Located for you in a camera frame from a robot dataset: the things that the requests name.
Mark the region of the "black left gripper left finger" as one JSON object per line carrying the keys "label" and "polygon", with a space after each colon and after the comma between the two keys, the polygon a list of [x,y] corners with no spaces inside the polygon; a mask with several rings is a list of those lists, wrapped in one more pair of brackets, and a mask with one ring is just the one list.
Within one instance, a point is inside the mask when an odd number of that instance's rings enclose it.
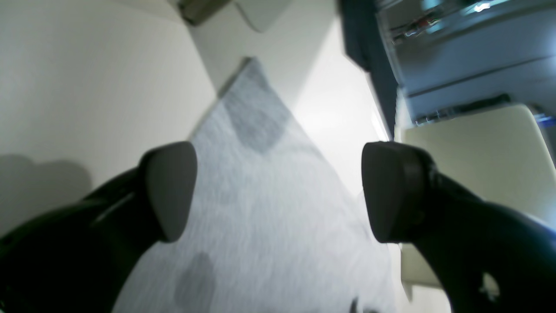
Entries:
{"label": "black left gripper left finger", "polygon": [[8,232],[1,311],[110,313],[142,255],[182,236],[196,178],[193,144],[166,144],[85,198]]}

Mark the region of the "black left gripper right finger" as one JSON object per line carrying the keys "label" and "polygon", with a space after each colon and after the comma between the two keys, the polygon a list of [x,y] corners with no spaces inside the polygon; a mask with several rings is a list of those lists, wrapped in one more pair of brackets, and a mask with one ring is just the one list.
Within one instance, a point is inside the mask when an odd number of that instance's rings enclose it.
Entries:
{"label": "black left gripper right finger", "polygon": [[554,229],[479,198],[411,145],[365,144],[361,174],[373,235],[412,244],[453,312],[555,311]]}

